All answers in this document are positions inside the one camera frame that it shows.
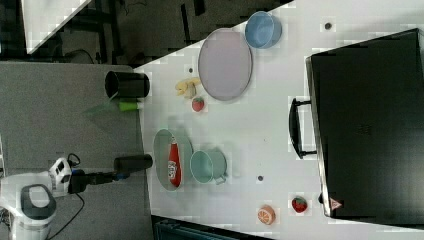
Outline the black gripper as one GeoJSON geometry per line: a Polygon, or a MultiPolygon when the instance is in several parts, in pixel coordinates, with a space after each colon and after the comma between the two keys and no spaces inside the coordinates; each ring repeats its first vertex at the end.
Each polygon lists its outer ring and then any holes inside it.
{"type": "MultiPolygon", "coordinates": [[[[98,181],[120,181],[127,179],[129,177],[128,173],[121,172],[105,172],[98,173],[98,181]]],[[[68,193],[77,194],[84,192],[88,185],[93,185],[95,182],[95,177],[89,174],[75,175],[73,174],[70,178],[68,193]]]]}

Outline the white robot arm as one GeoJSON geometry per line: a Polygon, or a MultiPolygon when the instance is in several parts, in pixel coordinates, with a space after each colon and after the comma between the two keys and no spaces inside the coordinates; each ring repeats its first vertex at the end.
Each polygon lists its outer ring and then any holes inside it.
{"type": "Polygon", "coordinates": [[[128,177],[116,171],[85,173],[74,170],[75,165],[61,157],[49,170],[1,178],[1,211],[9,214],[8,240],[47,240],[58,210],[57,198],[128,177]]]}

